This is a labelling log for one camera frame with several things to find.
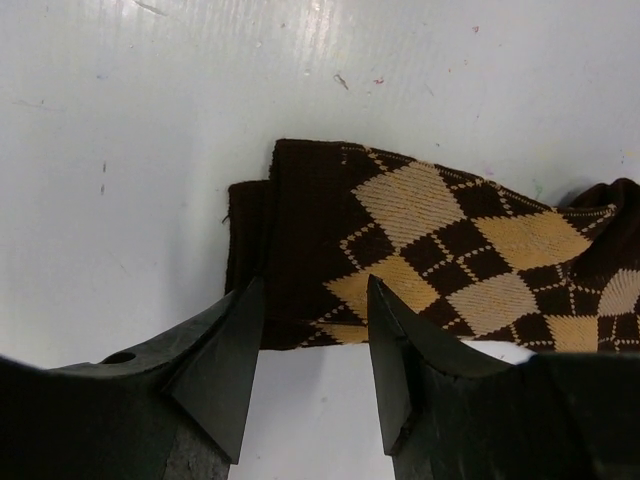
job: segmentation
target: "white table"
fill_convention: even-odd
[[[635,0],[0,2],[0,352],[99,361],[213,303],[226,188],[280,137],[550,203],[640,178],[638,19]],[[232,480],[391,479],[376,422],[366,346],[265,352]]]

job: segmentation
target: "brown sock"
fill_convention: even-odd
[[[348,143],[277,142],[230,188],[227,290],[266,280],[263,348],[366,341],[366,284],[463,338],[639,350],[640,187],[551,208],[469,173]]]

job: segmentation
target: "sock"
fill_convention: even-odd
[[[229,193],[227,290],[264,276],[263,348],[365,342],[374,274],[460,338],[640,350],[631,180],[555,208],[402,155],[280,140],[269,180]]]

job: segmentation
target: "small hole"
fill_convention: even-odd
[[[109,355],[107,358],[105,358],[100,363],[104,363],[104,364],[107,364],[107,365],[113,365],[114,363],[125,363],[125,362],[128,362],[130,360],[133,360],[134,358],[136,358],[136,354],[135,353],[118,352],[118,353],[114,353],[113,355]]]

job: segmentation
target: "tan diamond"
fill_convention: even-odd
[[[635,311],[640,296],[640,272],[620,269],[602,291],[599,315],[622,315]]]
[[[317,327],[327,335],[331,335],[338,343],[363,343],[369,338],[367,327],[361,325],[320,323]]]
[[[474,283],[447,297],[476,335],[499,330],[529,313],[540,313],[536,299],[515,273]]]
[[[439,297],[438,292],[399,256],[388,257],[353,275],[329,282],[326,287],[356,315],[366,320],[369,275],[384,280],[414,312],[425,309]]]
[[[474,223],[517,270],[566,262],[580,255],[590,245],[562,215],[554,212],[480,218]]]
[[[597,352],[598,317],[545,315],[559,352]]]
[[[428,163],[378,175],[353,193],[396,248],[464,218],[438,170]]]

